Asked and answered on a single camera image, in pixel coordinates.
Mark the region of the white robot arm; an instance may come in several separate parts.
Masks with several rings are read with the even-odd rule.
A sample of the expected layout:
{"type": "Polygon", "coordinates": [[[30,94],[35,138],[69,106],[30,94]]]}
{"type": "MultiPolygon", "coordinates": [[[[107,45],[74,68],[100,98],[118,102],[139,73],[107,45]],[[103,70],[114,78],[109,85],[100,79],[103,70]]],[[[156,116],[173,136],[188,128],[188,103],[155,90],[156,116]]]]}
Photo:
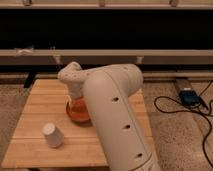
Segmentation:
{"type": "Polygon", "coordinates": [[[143,84],[136,65],[84,70],[72,62],[59,71],[58,79],[71,99],[84,98],[110,171],[161,171],[129,102],[143,84]]]}

